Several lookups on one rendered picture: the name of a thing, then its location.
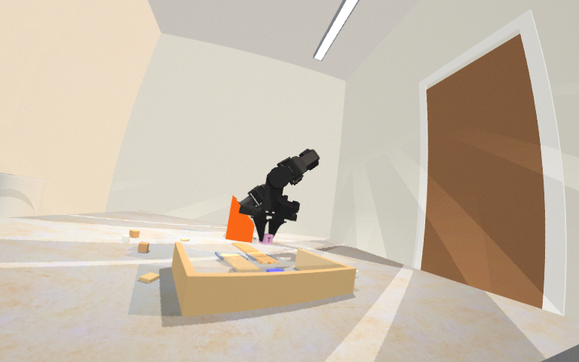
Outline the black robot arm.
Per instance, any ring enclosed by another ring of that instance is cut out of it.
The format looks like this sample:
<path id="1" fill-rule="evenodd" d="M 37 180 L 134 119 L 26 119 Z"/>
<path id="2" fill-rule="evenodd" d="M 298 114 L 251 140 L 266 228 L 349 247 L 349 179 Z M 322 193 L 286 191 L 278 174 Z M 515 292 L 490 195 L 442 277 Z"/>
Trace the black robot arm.
<path id="1" fill-rule="evenodd" d="M 288 183 L 296 185 L 302 180 L 303 173 L 319 165 L 319 159 L 320 156 L 314 149 L 306 149 L 300 153 L 299 157 L 294 156 L 284 159 L 277 164 L 278 167 L 273 168 L 267 174 L 265 184 L 250 190 L 248 192 L 249 196 L 238 202 L 239 205 L 262 206 L 263 196 L 261 196 L 261 193 L 265 189 L 283 192 L 283 187 L 287 186 Z M 299 212 L 300 203 L 298 201 L 288 201 L 288 195 L 280 198 L 279 193 L 275 193 L 275 197 L 271 199 L 270 207 L 273 207 L 280 216 L 292 217 L 293 213 Z"/>

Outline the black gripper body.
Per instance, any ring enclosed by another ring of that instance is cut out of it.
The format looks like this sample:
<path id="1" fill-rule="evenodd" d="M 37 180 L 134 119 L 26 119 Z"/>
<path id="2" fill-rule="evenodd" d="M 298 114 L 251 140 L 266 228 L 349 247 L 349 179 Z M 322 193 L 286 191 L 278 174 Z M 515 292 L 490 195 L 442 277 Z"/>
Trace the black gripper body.
<path id="1" fill-rule="evenodd" d="M 262 206 L 254 207 L 254 206 L 242 204 L 242 206 L 239 209 L 239 213 L 250 215 L 250 216 L 255 216 L 255 217 L 263 218 L 263 219 L 266 219 L 267 216 L 272 216 L 271 219 L 274 219 L 274 220 L 284 221 L 285 219 L 287 219 L 289 221 L 296 222 L 296 220 L 297 220 L 296 213 L 293 213 L 292 217 L 280 216 L 277 214 L 277 211 L 273 207 L 270 207 L 271 199 L 273 197 L 275 197 L 275 193 L 279 193 L 280 198 L 284 197 L 282 192 L 279 192 L 276 190 L 265 189 L 264 192 L 261 193 L 261 196 L 263 196 Z M 268 211 L 268 213 L 266 213 L 265 211 Z M 274 212 L 274 213 L 272 213 L 272 212 Z"/>

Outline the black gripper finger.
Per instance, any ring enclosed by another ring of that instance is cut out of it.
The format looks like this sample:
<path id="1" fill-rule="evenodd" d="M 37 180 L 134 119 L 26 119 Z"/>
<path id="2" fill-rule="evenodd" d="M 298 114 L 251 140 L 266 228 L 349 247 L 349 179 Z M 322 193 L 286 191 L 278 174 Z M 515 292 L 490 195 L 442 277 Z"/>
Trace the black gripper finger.
<path id="1" fill-rule="evenodd" d="M 251 218 L 253 218 L 254 223 L 256 225 L 256 229 L 258 232 L 258 236 L 259 236 L 259 240 L 263 241 L 264 237 L 265 237 L 265 225 L 266 223 L 269 221 L 269 219 L 263 219 L 263 218 L 258 218 L 255 216 L 251 216 Z"/>
<path id="2" fill-rule="evenodd" d="M 274 238 L 277 230 L 284 223 L 287 223 L 287 222 L 269 219 L 269 221 L 268 221 L 268 234 L 273 235 L 273 238 Z"/>

